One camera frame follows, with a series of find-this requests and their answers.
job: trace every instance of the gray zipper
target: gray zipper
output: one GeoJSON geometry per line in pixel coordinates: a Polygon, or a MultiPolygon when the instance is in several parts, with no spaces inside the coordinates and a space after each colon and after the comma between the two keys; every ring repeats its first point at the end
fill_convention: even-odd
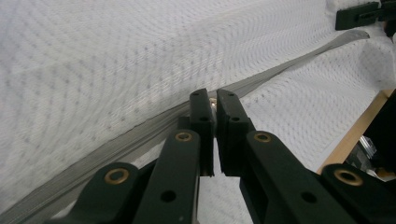
{"type": "MultiPolygon", "coordinates": [[[[295,64],[311,60],[327,50],[369,37],[363,31],[347,31],[319,49],[253,77],[223,87],[223,89],[233,91],[239,97],[243,97],[295,64]]],[[[215,97],[216,93],[212,91],[209,96],[215,97]]],[[[188,112],[189,103],[185,102],[148,119],[131,131],[105,143],[14,204],[0,216],[0,223],[41,223],[52,217],[77,198],[85,183],[99,168],[114,161],[133,161],[139,158],[149,149],[161,143],[176,128],[177,118],[188,115],[188,112]]]]}

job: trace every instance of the black clamp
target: black clamp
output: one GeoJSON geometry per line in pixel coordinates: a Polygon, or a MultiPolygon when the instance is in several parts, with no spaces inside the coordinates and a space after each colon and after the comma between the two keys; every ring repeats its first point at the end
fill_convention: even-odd
{"type": "MultiPolygon", "coordinates": [[[[215,121],[206,90],[190,100],[190,116],[180,118],[158,160],[140,170],[109,164],[66,217],[46,223],[197,223],[199,177],[213,175],[215,121]]],[[[255,224],[396,223],[391,185],[344,164],[321,175],[305,169],[274,134],[256,131],[233,92],[218,90],[216,114],[221,170],[240,177],[255,224]]]]}
{"type": "Polygon", "coordinates": [[[387,36],[393,36],[396,29],[396,1],[387,1],[379,7],[378,2],[367,3],[361,6],[350,7],[337,11],[335,30],[348,30],[365,26],[379,21],[387,21],[385,28],[387,36]]]}

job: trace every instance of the quilted white fabric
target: quilted white fabric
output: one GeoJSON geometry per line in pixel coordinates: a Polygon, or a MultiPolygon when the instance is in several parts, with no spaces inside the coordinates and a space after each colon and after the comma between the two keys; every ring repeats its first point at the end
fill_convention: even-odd
{"type": "MultiPolygon", "coordinates": [[[[341,7],[349,5],[324,0],[1,1],[0,213],[103,143],[186,101],[190,92],[215,90],[325,45],[340,35],[332,14],[341,7]]],[[[368,29],[379,34],[379,27],[368,29]]],[[[327,87],[319,81],[328,80],[315,82],[315,74],[330,74],[338,66],[343,74],[359,76],[367,66],[372,74],[363,76],[369,89],[361,98],[367,104],[378,90],[373,74],[379,64],[394,64],[394,47],[387,51],[387,43],[366,44],[366,51],[357,46],[353,50],[360,56],[354,60],[318,63],[307,73],[312,80],[290,85],[317,85],[313,90],[319,91],[320,85],[327,87]]],[[[389,82],[394,68],[379,76],[389,82]]],[[[336,89],[337,97],[345,91],[360,99],[363,91],[349,88],[353,79],[337,80],[346,84],[336,89]]],[[[272,90],[289,88],[274,85],[272,90]]],[[[261,95],[257,92],[244,102],[251,117],[263,107],[250,103],[254,94],[261,95]]],[[[307,94],[294,94],[288,104],[306,107],[307,94]]],[[[264,95],[258,99],[274,100],[264,95]]],[[[337,97],[329,96],[328,103],[338,102],[337,97]]],[[[361,112],[353,108],[349,119],[361,112]]],[[[308,164],[314,166],[320,151],[306,156],[308,164]]]]}

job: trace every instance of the mounting hole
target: mounting hole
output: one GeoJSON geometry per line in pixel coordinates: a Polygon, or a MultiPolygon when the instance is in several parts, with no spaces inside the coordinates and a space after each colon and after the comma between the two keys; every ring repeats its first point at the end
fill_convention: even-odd
{"type": "Polygon", "coordinates": [[[354,175],[349,174],[349,173],[341,173],[341,177],[343,177],[344,179],[347,179],[349,181],[355,181],[356,178],[354,175]]]}
{"type": "Polygon", "coordinates": [[[357,187],[363,184],[363,179],[360,176],[348,170],[337,169],[334,171],[334,175],[338,180],[350,186],[357,187]]]}
{"type": "Polygon", "coordinates": [[[161,200],[165,203],[171,203],[176,198],[176,194],[172,190],[167,190],[163,194],[161,194],[161,200]]]}
{"type": "Polygon", "coordinates": [[[199,118],[199,120],[200,120],[200,121],[209,121],[209,118],[207,118],[207,117],[201,117],[201,118],[199,118]]]}
{"type": "Polygon", "coordinates": [[[129,172],[124,168],[112,169],[105,175],[105,182],[110,185],[118,185],[128,179],[129,172]]]}
{"type": "Polygon", "coordinates": [[[175,138],[180,142],[189,142],[192,139],[192,135],[190,133],[178,133],[175,138]]]}
{"type": "Polygon", "coordinates": [[[267,133],[256,133],[254,134],[254,139],[256,139],[256,141],[266,143],[271,141],[271,136],[267,133]]]}
{"type": "Polygon", "coordinates": [[[308,203],[316,203],[318,201],[317,197],[310,192],[303,192],[301,194],[301,197],[304,199],[304,201],[308,203]]]}

